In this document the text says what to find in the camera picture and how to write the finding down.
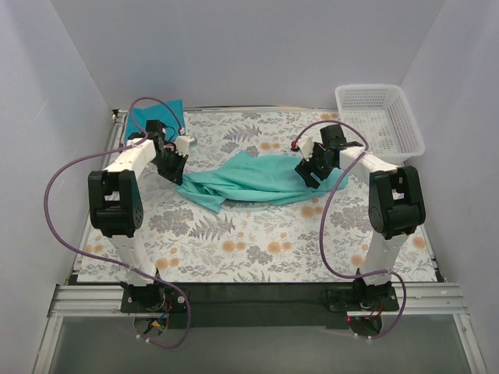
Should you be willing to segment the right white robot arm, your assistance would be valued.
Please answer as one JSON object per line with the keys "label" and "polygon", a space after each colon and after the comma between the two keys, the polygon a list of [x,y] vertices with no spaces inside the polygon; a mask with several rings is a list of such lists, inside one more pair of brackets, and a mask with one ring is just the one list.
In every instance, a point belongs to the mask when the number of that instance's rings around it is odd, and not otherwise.
{"label": "right white robot arm", "polygon": [[348,141],[344,129],[358,130],[338,120],[321,120],[321,140],[316,142],[301,132],[291,149],[302,155],[297,174],[306,186],[318,189],[320,182],[335,169],[340,180],[353,175],[368,188],[368,218],[373,235],[366,258],[353,275],[336,270],[332,274],[351,284],[327,291],[326,296],[341,310],[382,310],[385,301],[395,296],[391,280],[396,277],[394,265],[402,246],[424,223],[426,209],[418,171],[399,167],[370,153],[365,136]]}

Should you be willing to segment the teal green t shirt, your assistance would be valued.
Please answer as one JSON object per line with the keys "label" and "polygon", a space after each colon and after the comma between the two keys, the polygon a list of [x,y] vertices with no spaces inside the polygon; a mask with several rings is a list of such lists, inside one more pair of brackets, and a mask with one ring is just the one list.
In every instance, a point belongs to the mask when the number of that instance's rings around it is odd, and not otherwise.
{"label": "teal green t shirt", "polygon": [[183,198],[219,213],[227,200],[283,206],[323,196],[336,182],[340,189],[347,186],[348,178],[340,178],[342,172],[334,169],[318,189],[307,187],[295,171],[299,161],[289,155],[251,157],[241,151],[213,171],[183,175],[176,190]]}

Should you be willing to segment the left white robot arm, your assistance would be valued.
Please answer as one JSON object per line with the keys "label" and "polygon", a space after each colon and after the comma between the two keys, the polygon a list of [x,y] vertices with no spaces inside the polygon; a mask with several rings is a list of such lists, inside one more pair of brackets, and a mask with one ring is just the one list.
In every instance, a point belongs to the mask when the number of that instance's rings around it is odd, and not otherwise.
{"label": "left white robot arm", "polygon": [[133,303],[156,312],[166,301],[165,291],[154,280],[157,267],[150,260],[139,229],[144,219],[138,178],[148,164],[176,185],[182,184],[184,167],[196,139],[181,130],[174,141],[165,138],[167,126],[148,120],[143,132],[133,132],[127,149],[102,171],[88,176],[90,222],[114,246],[119,261],[131,274],[121,282]]}

